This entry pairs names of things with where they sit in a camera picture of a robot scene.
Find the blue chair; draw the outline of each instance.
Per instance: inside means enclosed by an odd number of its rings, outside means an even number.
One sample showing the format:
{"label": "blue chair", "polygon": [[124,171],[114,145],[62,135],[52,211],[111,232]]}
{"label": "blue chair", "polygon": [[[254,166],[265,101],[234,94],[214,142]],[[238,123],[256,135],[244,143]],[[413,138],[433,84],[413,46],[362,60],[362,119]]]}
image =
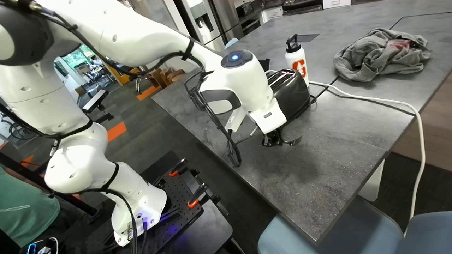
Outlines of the blue chair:
{"label": "blue chair", "polygon": [[282,218],[258,241],[259,254],[423,254],[452,253],[452,214],[415,217],[403,238],[398,225],[362,200],[355,200],[320,242],[310,245]]}

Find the white bottle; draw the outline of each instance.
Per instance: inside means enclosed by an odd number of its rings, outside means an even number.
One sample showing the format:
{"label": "white bottle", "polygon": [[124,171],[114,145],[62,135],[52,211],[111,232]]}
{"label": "white bottle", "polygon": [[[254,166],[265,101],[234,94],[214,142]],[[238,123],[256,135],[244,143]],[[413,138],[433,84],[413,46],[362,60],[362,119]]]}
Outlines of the white bottle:
{"label": "white bottle", "polygon": [[300,46],[297,44],[296,37],[297,36],[293,35],[293,37],[290,37],[285,43],[286,44],[285,61],[290,70],[300,74],[300,77],[305,80],[306,87],[309,87],[306,54],[305,54],[305,50],[302,50]]}

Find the gray cloth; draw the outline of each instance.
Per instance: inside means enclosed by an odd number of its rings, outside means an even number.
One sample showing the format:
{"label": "gray cloth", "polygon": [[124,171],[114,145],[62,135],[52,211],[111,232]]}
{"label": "gray cloth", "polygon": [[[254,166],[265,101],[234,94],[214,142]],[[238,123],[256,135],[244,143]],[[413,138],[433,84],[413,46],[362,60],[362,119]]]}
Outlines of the gray cloth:
{"label": "gray cloth", "polygon": [[420,73],[429,58],[423,37],[378,29],[340,51],[334,67],[344,80],[371,82],[378,75]]}

